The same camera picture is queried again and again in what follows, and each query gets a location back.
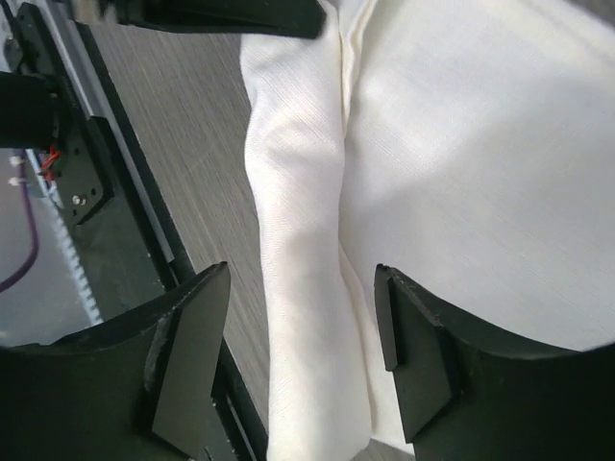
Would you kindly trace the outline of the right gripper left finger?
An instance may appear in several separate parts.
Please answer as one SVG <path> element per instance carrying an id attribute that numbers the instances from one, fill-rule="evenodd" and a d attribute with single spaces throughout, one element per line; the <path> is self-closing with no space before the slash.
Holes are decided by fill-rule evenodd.
<path id="1" fill-rule="evenodd" d="M 2 458 L 199 458 L 230 284 L 219 263 L 50 345 L 3 349 Z"/>

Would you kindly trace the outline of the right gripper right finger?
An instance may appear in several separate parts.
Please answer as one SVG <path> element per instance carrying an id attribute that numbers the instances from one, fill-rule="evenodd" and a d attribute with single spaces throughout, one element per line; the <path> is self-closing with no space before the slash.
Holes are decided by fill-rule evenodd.
<path id="1" fill-rule="evenodd" d="M 374 280 L 385 368 L 419 460 L 610 460 L 614 349 L 528 339 L 399 270 Z"/>

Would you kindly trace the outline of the white cloth napkin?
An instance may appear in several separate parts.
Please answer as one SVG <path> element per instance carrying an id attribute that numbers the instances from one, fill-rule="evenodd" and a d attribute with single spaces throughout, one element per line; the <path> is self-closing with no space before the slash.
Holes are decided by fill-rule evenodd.
<path id="1" fill-rule="evenodd" d="M 327 1 L 246 35 L 271 460 L 404 446 L 379 264 L 529 338 L 614 337 L 614 29 L 565 1 Z"/>

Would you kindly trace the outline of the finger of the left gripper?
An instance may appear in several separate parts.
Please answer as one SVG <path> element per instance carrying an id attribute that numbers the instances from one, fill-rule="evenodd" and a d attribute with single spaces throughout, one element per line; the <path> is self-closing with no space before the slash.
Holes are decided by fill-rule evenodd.
<path id="1" fill-rule="evenodd" d="M 172 34 L 257 34 L 315 39 L 326 14 L 314 0 L 114 1 L 117 22 Z"/>

